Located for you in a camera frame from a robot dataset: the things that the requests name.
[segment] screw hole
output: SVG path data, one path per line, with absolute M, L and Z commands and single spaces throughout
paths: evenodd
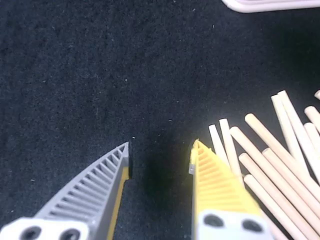
M 80 232 L 77 229 L 66 230 L 60 237 L 60 240 L 78 240 Z
M 263 231 L 260 224 L 253 221 L 253 220 L 244 220 L 242 223 L 242 226 L 244 229 L 252 231 L 252 232 L 256 232 L 256 233 L 260 233 Z
M 39 237 L 41 228 L 38 226 L 32 226 L 24 230 L 20 239 L 21 240 L 35 240 Z
M 212 227 L 223 227 L 224 226 L 224 221 L 218 217 L 217 215 L 207 215 L 204 218 L 204 223 L 207 225 L 210 225 Z

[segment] pile of wooden sticks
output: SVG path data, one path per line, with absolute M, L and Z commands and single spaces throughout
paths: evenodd
M 320 90 L 315 97 L 320 100 Z M 303 125 L 286 91 L 272 96 L 271 100 L 289 151 L 249 113 L 245 122 L 268 148 L 260 152 L 237 126 L 230 128 L 227 119 L 220 119 L 224 145 L 216 126 L 209 126 L 215 153 L 230 166 L 242 184 L 246 183 L 293 239 L 320 239 L 320 187 L 310 176 L 306 164 L 309 163 L 320 182 L 320 113 L 314 106 L 307 107 L 304 112 L 310 122 Z M 233 138 L 246 153 L 237 155 Z M 239 161 L 250 172 L 244 178 Z M 275 239 L 286 240 L 267 215 L 262 214 Z

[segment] yellow plastic rib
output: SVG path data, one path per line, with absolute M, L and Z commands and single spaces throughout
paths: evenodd
M 195 164 L 195 213 L 212 209 L 260 216 L 256 201 L 228 166 L 199 140 L 193 144 L 190 162 Z

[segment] yellow strip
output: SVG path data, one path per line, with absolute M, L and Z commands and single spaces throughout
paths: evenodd
M 120 202 L 121 202 L 122 191 L 124 189 L 125 181 L 128 180 L 128 179 L 129 179 L 129 167 L 125 166 L 122 169 L 122 176 L 121 176 L 121 180 L 120 180 L 120 183 L 119 183 L 118 192 L 116 194 L 116 199 L 115 199 L 115 203 L 114 203 L 112 218 L 111 218 L 111 222 L 110 222 L 110 226 L 109 226 L 108 235 L 106 237 L 106 240 L 112 240 L 113 237 L 114 237 L 115 226 L 116 226 L 116 222 L 117 222 L 117 217 L 118 217 L 118 212 L 119 212 L 119 207 L 120 207 Z

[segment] popsicle stick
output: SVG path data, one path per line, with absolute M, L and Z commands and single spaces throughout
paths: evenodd
M 303 199 L 310 209 L 320 217 L 320 203 L 306 189 L 306 187 L 296 178 L 296 176 L 281 162 L 278 156 L 267 148 L 262 152 L 263 156 L 272 164 L 272 166 L 280 173 L 291 188 Z
M 290 153 L 281 145 L 281 143 L 271 134 L 271 132 L 256 118 L 252 113 L 244 117 L 245 122 L 259 135 L 259 137 L 271 148 L 281 159 L 288 159 L 296 162 Z M 297 159 L 297 163 L 308 173 L 307 164 L 303 159 Z
M 242 173 L 239 166 L 237 152 L 234 145 L 234 140 L 230 135 L 230 127 L 229 127 L 228 120 L 226 118 L 220 119 L 219 123 L 220 123 L 221 132 L 222 132 L 226 156 L 227 156 L 227 159 L 229 160 L 231 171 L 233 172 L 234 175 L 238 176 L 240 183 L 244 185 Z
M 270 232 L 272 233 L 275 240 L 288 240 L 286 235 L 275 225 L 275 223 L 267 216 L 267 214 L 261 210 L 263 219 L 266 221 L 266 224 L 269 226 Z
M 294 239 L 307 239 L 252 175 L 246 175 L 243 180 Z
M 269 180 L 269 178 L 262 172 L 262 170 L 254 163 L 254 161 L 249 157 L 248 154 L 241 154 L 239 156 L 239 160 L 308 239 L 319 238 L 312 227 L 300 215 L 295 207 L 286 199 L 286 197 L 277 189 L 275 184 L 273 184 Z
M 317 92 L 314 94 L 314 96 L 315 96 L 317 99 L 320 100 L 320 90 L 317 91 Z
M 238 127 L 232 127 L 230 133 L 241 147 L 252 157 L 265 174 L 274 182 L 292 205 L 301 213 L 301 215 L 311 224 L 317 233 L 320 233 L 320 219 L 293 190 L 293 188 L 284 180 L 284 178 L 267 161 L 255 145 L 244 135 Z
M 286 114 L 288 115 L 291 125 L 293 127 L 294 133 L 299 141 L 299 144 L 301 145 L 301 148 L 304 152 L 304 155 L 306 156 L 306 159 L 308 160 L 315 177 L 318 181 L 320 181 L 320 159 L 316 153 L 316 150 L 314 146 L 311 143 L 311 140 L 294 108 L 292 105 L 286 91 L 281 91 L 278 93 L 282 104 L 284 106 L 284 109 L 286 111 Z
M 320 113 L 318 110 L 314 106 L 308 106 L 305 108 L 304 113 L 320 133 Z
M 317 132 L 315 125 L 311 122 L 307 122 L 304 124 L 304 128 L 314 146 L 315 151 L 320 157 L 320 135 Z
M 281 129 L 282 129 L 282 133 L 283 133 L 286 145 L 288 146 L 289 152 L 298 162 L 304 165 L 306 170 L 308 170 L 305 162 L 305 158 L 301 152 L 294 129 L 291 126 L 290 120 L 281 102 L 280 97 L 278 95 L 274 95 L 271 97 L 271 100 L 273 103 L 275 113 L 278 117 Z
M 229 161 L 224 149 L 224 146 L 222 145 L 222 142 L 220 140 L 216 125 L 212 124 L 209 126 L 209 132 L 211 135 L 211 139 L 212 139 L 212 143 L 213 143 L 213 147 L 214 147 L 214 151 L 215 154 L 227 165 L 230 167 L 229 165 Z

